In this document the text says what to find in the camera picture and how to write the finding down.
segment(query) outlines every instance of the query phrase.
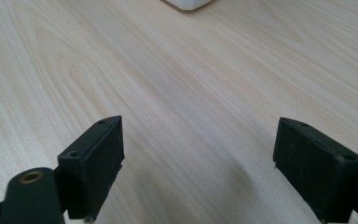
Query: screw hole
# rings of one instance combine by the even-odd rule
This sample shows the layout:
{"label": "screw hole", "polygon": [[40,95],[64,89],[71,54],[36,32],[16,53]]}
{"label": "screw hole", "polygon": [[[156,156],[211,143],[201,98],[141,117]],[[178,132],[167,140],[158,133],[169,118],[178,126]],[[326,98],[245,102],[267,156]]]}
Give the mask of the screw hole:
{"label": "screw hole", "polygon": [[70,151],[66,154],[67,156],[70,156],[70,157],[76,157],[77,156],[77,152],[76,151]]}
{"label": "screw hole", "polygon": [[23,175],[21,178],[20,178],[20,183],[22,184],[31,184],[31,183],[34,183],[36,181],[38,181],[40,178],[42,178],[43,176],[43,172],[41,171],[33,171],[33,172],[30,172],[26,175]]}

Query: light wood surface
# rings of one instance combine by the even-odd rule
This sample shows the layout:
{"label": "light wood surface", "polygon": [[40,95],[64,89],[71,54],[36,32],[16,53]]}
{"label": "light wood surface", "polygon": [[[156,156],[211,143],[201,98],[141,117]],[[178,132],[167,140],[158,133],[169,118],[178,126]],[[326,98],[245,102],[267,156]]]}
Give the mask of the light wood surface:
{"label": "light wood surface", "polygon": [[97,223],[319,223],[272,151],[287,117],[358,153],[358,1],[0,1],[0,201],[115,115]]}

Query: wood grain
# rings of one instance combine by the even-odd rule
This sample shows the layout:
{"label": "wood grain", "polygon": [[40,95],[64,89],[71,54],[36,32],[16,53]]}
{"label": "wood grain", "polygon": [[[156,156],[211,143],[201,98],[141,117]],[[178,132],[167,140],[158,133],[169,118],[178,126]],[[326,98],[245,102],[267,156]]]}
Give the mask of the wood grain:
{"label": "wood grain", "polygon": [[288,117],[358,153],[358,1],[0,1],[0,201],[114,115],[97,223],[318,223],[272,151]]}

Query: black plastic block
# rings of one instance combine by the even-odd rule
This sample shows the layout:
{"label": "black plastic block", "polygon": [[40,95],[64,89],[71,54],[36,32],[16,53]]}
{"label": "black plastic block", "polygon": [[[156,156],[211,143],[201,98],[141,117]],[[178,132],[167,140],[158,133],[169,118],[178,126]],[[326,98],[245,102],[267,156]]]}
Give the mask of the black plastic block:
{"label": "black plastic block", "polygon": [[69,218],[96,219],[124,160],[121,116],[94,123],[58,156]]}
{"label": "black plastic block", "polygon": [[358,154],[306,123],[281,118],[273,160],[317,218],[349,221]]}

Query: white object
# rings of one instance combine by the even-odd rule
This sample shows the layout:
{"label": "white object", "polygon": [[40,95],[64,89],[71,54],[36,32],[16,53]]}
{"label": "white object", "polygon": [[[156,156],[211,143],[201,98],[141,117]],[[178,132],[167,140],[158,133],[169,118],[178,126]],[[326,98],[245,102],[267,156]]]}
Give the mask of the white object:
{"label": "white object", "polygon": [[169,3],[179,7],[182,10],[194,10],[197,7],[211,2],[212,0],[167,0]]}

